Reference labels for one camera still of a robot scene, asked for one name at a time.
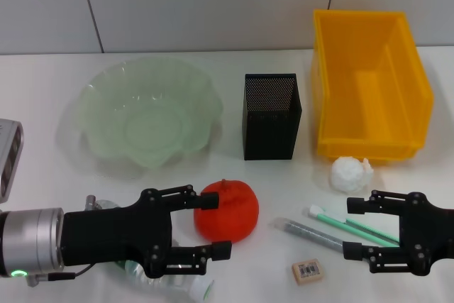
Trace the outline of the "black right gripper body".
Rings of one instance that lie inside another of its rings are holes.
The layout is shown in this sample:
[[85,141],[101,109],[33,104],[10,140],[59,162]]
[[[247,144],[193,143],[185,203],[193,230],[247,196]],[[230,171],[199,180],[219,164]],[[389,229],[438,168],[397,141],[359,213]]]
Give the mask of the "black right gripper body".
[[432,205],[420,192],[409,193],[399,215],[399,245],[409,272],[428,275],[435,262],[453,258],[453,210]]

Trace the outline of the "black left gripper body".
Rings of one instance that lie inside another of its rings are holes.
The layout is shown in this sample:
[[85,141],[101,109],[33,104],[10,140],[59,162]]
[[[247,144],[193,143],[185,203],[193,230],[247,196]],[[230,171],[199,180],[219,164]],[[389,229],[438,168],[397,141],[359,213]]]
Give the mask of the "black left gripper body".
[[125,207],[68,212],[62,225],[62,261],[66,266],[132,260],[150,278],[166,273],[172,246],[170,210],[160,191],[144,189]]

